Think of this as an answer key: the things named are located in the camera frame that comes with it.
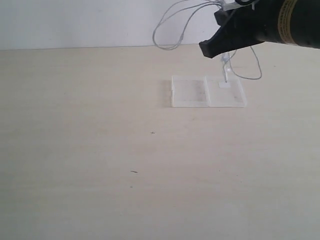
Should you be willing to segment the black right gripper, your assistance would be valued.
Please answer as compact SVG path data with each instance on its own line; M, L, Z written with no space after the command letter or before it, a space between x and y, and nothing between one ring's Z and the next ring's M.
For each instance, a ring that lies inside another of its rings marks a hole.
M264 42L288 43L288 2L286 0L253 0L223 6L214 13L217 32L199 43L204 57L214 58L238 48Z

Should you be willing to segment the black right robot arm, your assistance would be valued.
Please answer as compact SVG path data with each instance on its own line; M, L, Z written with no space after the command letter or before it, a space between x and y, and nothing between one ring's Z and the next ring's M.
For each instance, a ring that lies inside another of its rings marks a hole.
M320 47L318 0L235 0L214 17L219 29L199 43L207 58L264 42Z

